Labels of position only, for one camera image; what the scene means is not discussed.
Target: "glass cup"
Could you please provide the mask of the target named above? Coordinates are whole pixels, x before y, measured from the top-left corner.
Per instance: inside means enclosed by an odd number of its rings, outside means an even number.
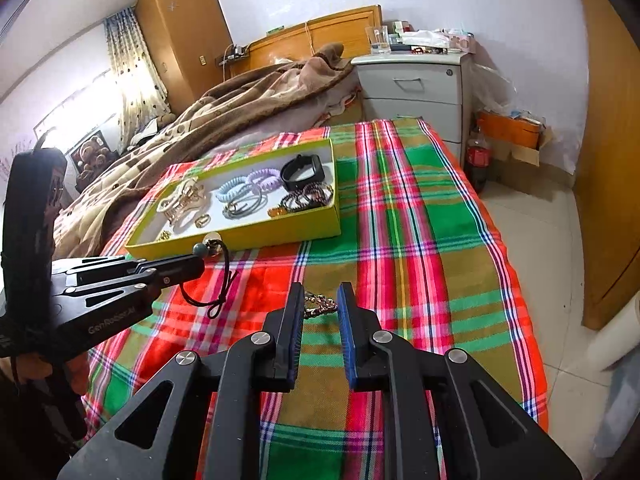
[[[367,31],[367,37],[371,44],[372,54],[388,54],[391,52],[386,25],[381,25],[380,27],[365,27],[365,30]]]

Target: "window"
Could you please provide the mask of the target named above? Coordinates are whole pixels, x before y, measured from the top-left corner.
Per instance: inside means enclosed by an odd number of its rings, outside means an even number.
[[[47,134],[44,147],[67,153],[86,134],[114,117],[122,108],[122,95],[113,72],[107,70],[91,84],[74,92],[33,129],[39,139]]]

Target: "polka dot curtain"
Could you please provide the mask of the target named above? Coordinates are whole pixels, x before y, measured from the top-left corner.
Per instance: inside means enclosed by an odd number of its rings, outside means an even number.
[[[104,32],[111,69],[122,93],[118,151],[123,153],[151,119],[171,110],[133,10],[129,7],[105,19]]]

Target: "smartwatch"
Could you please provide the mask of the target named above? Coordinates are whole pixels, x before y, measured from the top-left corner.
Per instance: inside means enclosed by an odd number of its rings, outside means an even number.
[[[308,166],[313,167],[314,174],[307,178],[293,180],[292,177]],[[314,182],[324,182],[324,168],[320,157],[317,155],[298,155],[293,160],[287,162],[280,170],[282,185],[287,191],[298,191],[304,189],[307,184]]]

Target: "yellow-green box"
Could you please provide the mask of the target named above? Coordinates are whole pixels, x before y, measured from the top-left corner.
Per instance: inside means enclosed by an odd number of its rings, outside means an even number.
[[[260,208],[260,211],[245,219],[227,220],[222,218],[223,203],[214,196],[214,191],[227,180],[234,176],[244,175],[263,168],[280,169],[288,160],[298,154],[320,156],[325,173],[325,182],[335,190],[332,202],[324,207],[301,211],[299,213],[285,214],[270,218],[266,211],[276,207],[281,195],[286,194],[284,188],[280,188],[268,194],[268,203]],[[334,149],[329,139],[304,142],[295,146],[280,148],[271,152],[261,153],[224,164],[211,170],[197,174],[198,183],[205,185],[207,205],[205,208],[189,213],[183,222],[178,222],[175,229],[178,231],[169,240],[157,240],[162,230],[168,228],[168,222],[162,213],[156,208],[158,202],[171,195],[180,184],[174,182],[162,190],[154,204],[149,208],[140,224],[133,231],[125,248],[136,258],[155,260],[175,254],[191,253],[194,244],[203,241],[210,232],[218,232],[222,241],[230,250],[254,249],[266,246],[314,240],[315,238],[327,238],[340,234],[340,214],[337,193],[337,173],[335,169]],[[203,212],[210,213],[210,223],[201,229],[193,224],[193,219]]]

